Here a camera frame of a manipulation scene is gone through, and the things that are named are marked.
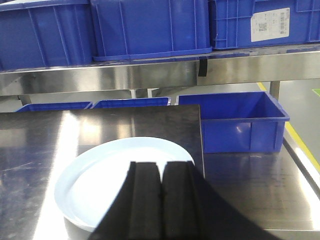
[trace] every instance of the white plastic plate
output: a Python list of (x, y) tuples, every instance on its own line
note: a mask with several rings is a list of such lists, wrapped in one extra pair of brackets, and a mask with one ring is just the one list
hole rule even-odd
[(130, 162), (156, 162), (160, 177), (167, 162), (192, 161), (178, 144), (154, 137), (110, 141), (79, 155), (61, 174), (54, 198), (63, 215), (93, 232), (127, 177)]

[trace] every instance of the stainless steel table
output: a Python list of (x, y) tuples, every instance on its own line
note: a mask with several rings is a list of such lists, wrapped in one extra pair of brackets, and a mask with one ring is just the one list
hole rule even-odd
[[(60, 172), (99, 144), (164, 138), (187, 149), (202, 169), (197, 106), (2, 113), (0, 123), (1, 240), (85, 240), (87, 232), (64, 220), (53, 190)], [(287, 139), (290, 154), (285, 147), (280, 153), (205, 154), (206, 178), (264, 229), (286, 240), (318, 240), (320, 179), (294, 158), (299, 148)]]
[(141, 136), (179, 144), (203, 169), (197, 105), (1, 113), (0, 239), (86, 239), (55, 204), (57, 178), (79, 154)]

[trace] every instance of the floor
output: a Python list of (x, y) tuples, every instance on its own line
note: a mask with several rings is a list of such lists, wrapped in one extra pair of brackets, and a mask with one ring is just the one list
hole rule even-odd
[[(320, 96), (313, 89), (320, 89), (320, 79), (283, 81), (280, 84), (279, 102), (290, 115), (290, 123), (302, 141), (320, 163)], [(171, 97), (174, 105), (176, 97), (184, 94), (223, 93), (259, 91), (256, 83), (226, 84), (212, 86), (195, 86), (160, 92), (160, 96)], [(95, 91), (75, 93), (32, 94), (32, 103), (54, 102), (97, 102), (103, 99), (127, 99), (132, 96), (128, 90)], [(21, 107), (17, 96), (1, 96), (0, 112), (14, 112)]]

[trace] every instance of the stainless steel shelf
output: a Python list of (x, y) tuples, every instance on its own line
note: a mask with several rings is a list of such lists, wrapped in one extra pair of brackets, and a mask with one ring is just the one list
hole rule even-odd
[(20, 69), (0, 72), (0, 96), (318, 79), (319, 62), (317, 43)]

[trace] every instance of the white sticker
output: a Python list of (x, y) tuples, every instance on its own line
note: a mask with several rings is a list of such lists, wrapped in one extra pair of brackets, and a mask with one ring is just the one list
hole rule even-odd
[(289, 36), (290, 8), (263, 11), (251, 17), (251, 42)]

